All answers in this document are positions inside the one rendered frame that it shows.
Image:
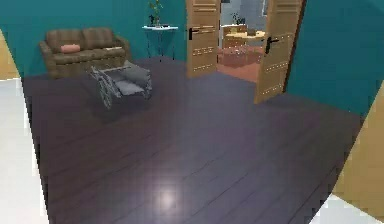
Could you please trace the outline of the grey wheelchair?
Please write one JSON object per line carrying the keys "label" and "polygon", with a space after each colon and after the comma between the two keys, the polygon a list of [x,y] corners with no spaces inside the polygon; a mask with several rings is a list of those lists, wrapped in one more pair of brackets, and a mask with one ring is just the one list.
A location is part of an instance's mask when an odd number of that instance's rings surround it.
{"label": "grey wheelchair", "polygon": [[90,67],[89,75],[98,83],[104,106],[110,109],[113,98],[141,95],[149,100],[152,96],[151,71],[126,60],[120,67],[100,69]]}

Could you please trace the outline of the wooden room door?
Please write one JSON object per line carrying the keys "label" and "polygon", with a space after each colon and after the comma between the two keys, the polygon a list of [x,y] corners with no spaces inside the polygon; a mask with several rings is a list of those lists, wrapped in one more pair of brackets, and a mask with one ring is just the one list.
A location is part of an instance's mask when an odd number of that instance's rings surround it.
{"label": "wooden room door", "polygon": [[[302,0],[269,0],[260,70],[256,83],[256,104],[283,92],[292,48],[302,9]],[[267,38],[279,39],[265,54]]]}
{"label": "wooden room door", "polygon": [[[187,77],[210,74],[217,69],[219,0],[186,0]],[[189,40],[189,28],[199,30]]]}

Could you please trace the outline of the white round side table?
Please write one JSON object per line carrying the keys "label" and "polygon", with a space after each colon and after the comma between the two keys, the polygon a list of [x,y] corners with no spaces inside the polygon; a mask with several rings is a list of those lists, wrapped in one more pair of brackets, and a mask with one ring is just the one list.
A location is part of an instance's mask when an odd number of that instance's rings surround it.
{"label": "white round side table", "polygon": [[170,26],[170,25],[159,25],[159,26],[142,26],[147,38],[147,54],[148,57],[151,58],[150,53],[150,38],[149,33],[155,32],[157,34],[157,53],[159,56],[159,61],[162,61],[164,57],[164,47],[163,47],[163,34],[165,32],[175,32],[179,30],[178,26]]}

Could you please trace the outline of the wooden table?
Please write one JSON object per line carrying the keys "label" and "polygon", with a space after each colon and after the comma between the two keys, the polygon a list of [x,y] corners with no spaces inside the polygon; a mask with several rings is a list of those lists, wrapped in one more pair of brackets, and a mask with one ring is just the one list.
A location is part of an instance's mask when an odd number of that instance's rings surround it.
{"label": "wooden table", "polygon": [[264,31],[256,31],[254,35],[247,32],[228,33],[224,35],[222,46],[223,48],[240,47],[249,41],[263,41],[264,36]]}

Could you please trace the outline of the green house plant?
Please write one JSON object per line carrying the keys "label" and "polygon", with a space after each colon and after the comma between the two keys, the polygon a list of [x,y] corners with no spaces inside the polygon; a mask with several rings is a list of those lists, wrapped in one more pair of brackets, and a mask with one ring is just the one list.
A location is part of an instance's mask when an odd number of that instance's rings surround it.
{"label": "green house plant", "polygon": [[151,25],[159,26],[160,10],[163,8],[160,0],[149,0],[148,6],[152,10],[152,14],[150,15]]}

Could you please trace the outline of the brown sofa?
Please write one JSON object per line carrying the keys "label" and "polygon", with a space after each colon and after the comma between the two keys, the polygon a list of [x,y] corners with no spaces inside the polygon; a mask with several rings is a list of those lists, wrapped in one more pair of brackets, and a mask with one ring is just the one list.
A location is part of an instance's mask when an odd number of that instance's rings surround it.
{"label": "brown sofa", "polygon": [[[60,47],[67,44],[78,44],[81,50],[64,54]],[[91,66],[119,67],[132,60],[129,41],[108,27],[50,30],[39,47],[48,76],[53,79],[85,74]]]}

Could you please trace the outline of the pink cushion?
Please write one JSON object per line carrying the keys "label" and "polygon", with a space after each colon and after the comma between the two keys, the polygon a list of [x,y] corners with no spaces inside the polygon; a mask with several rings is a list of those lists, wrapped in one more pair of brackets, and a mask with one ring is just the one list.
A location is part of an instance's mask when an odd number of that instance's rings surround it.
{"label": "pink cushion", "polygon": [[60,50],[64,54],[76,53],[76,52],[79,52],[81,50],[81,46],[78,44],[67,44],[67,45],[62,45],[60,47]]}

